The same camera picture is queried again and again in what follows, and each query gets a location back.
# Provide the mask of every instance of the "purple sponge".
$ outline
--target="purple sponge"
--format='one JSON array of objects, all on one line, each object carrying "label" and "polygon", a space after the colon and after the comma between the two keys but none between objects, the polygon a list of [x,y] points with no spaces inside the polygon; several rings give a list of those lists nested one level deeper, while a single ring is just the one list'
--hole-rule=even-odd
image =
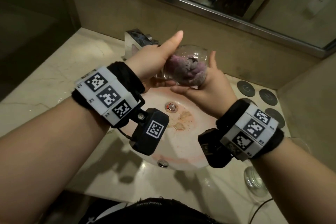
[{"label": "purple sponge", "polygon": [[181,85],[199,86],[205,80],[207,66],[191,55],[187,57],[172,55],[167,60],[164,70]]}]

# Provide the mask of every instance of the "mirror frame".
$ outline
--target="mirror frame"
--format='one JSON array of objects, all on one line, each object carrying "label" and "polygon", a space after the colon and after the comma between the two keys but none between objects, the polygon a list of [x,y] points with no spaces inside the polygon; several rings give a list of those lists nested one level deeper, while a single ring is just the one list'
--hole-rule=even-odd
[{"label": "mirror frame", "polygon": [[165,3],[177,6],[184,10],[201,15],[203,17],[206,17],[206,18],[215,20],[217,22],[229,25],[231,27],[246,31],[250,34],[257,35],[264,39],[276,42],[278,44],[282,44],[284,46],[287,46],[289,48],[292,48],[292,49],[295,49],[301,52],[305,52],[307,54],[316,56],[321,59],[324,59],[336,52],[336,39],[333,40],[328,45],[326,45],[325,47],[320,48],[320,47],[305,43],[303,41],[300,41],[298,39],[292,38],[290,36],[286,36],[278,32],[272,31],[270,29],[252,24],[240,18],[236,18],[230,15],[218,12],[209,7],[195,3],[190,0],[158,0],[158,1],[163,1]]}]

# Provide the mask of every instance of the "beige wall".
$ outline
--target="beige wall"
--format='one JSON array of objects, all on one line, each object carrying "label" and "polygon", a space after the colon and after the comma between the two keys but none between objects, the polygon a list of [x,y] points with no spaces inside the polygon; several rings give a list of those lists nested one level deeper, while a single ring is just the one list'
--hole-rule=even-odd
[{"label": "beige wall", "polygon": [[278,90],[293,137],[336,172],[336,55]]},{"label": "beige wall", "polygon": [[241,30],[156,0],[74,0],[82,27],[124,39],[124,31],[139,28],[164,41],[184,30],[183,44],[217,51],[223,72],[278,89],[319,62]]},{"label": "beige wall", "polygon": [[336,0],[314,17],[306,10],[312,0],[270,0],[254,23],[318,47],[336,38]]}]

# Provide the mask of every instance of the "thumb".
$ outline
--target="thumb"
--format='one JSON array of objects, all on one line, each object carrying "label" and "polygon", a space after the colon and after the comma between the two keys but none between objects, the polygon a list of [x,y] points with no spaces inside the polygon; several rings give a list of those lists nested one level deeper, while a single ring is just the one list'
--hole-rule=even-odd
[{"label": "thumb", "polygon": [[174,93],[183,95],[193,101],[196,98],[197,90],[191,87],[175,85],[170,87],[170,90]]},{"label": "thumb", "polygon": [[180,30],[170,39],[165,41],[160,47],[158,47],[165,58],[168,59],[168,57],[175,52],[175,50],[180,45],[182,38],[183,31]]}]

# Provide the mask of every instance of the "sink drain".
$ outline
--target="sink drain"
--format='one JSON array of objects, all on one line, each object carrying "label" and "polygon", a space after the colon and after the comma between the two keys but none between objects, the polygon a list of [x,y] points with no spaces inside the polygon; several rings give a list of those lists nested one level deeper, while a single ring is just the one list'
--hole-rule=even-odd
[{"label": "sink drain", "polygon": [[167,168],[169,166],[169,163],[167,161],[165,161],[164,159],[159,159],[157,161],[157,165],[159,167]]},{"label": "sink drain", "polygon": [[174,113],[177,112],[178,106],[174,102],[167,102],[165,104],[166,112]]}]

